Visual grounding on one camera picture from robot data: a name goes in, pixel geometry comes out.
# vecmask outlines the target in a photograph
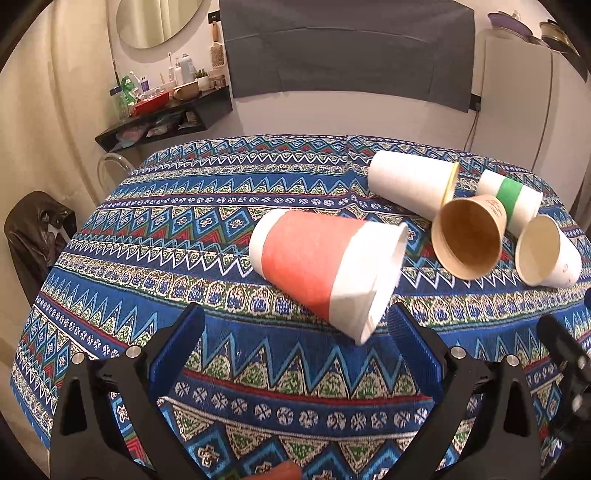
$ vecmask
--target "green striped cup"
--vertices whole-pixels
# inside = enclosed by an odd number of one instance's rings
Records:
[[[477,195],[493,195],[507,212],[507,230],[519,237],[525,226],[538,215],[544,194],[490,170],[480,177]]]

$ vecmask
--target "paper cup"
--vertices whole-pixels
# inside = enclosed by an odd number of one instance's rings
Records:
[[[350,336],[367,341],[400,280],[408,227],[276,209],[249,244],[256,272]]]
[[[462,280],[486,275],[501,257],[507,216],[492,195],[455,199],[443,206],[431,241],[445,269]]]
[[[581,254],[547,215],[527,224],[517,240],[515,267],[526,285],[567,288],[579,280]]]
[[[543,193],[490,170],[482,173],[476,195],[492,195],[501,201],[507,212],[507,230],[516,237],[538,215],[544,198]]]
[[[458,162],[379,151],[369,165],[369,189],[433,221],[453,198],[459,168]]]

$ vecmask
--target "toothbrush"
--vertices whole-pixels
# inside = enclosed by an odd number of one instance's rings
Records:
[[[131,76],[132,76],[132,77],[135,79],[135,81],[137,82],[137,84],[136,84],[136,85],[137,85],[138,87],[141,87],[141,85],[142,85],[142,82],[141,82],[141,80],[138,78],[138,76],[137,76],[135,73],[133,73],[133,72],[129,72],[129,74],[130,74],[130,75],[131,75]]]
[[[172,52],[168,52],[168,61],[170,62],[170,67],[168,67],[168,81],[174,82],[174,67],[173,67],[173,54]]]

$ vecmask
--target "metal screw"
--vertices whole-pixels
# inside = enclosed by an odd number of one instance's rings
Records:
[[[125,351],[125,355],[127,355],[129,358],[138,358],[141,352],[141,347],[132,345]]]
[[[76,353],[73,357],[72,357],[72,363],[75,365],[80,365],[85,359],[85,356],[83,353]]]
[[[461,346],[453,346],[451,349],[452,357],[461,360],[466,356],[466,351]]]
[[[583,405],[583,397],[581,397],[581,395],[577,395],[575,398],[573,398],[573,412],[577,413],[579,408],[581,408],[581,405]]]
[[[505,358],[510,366],[516,367],[519,365],[519,359],[515,355],[507,355]]]

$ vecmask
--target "brown leather jacket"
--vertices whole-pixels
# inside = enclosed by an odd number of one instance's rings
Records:
[[[76,233],[74,212],[44,192],[20,200],[4,223],[12,262],[30,305],[66,246],[61,234],[47,231],[49,224],[57,230],[63,226],[70,238]]]

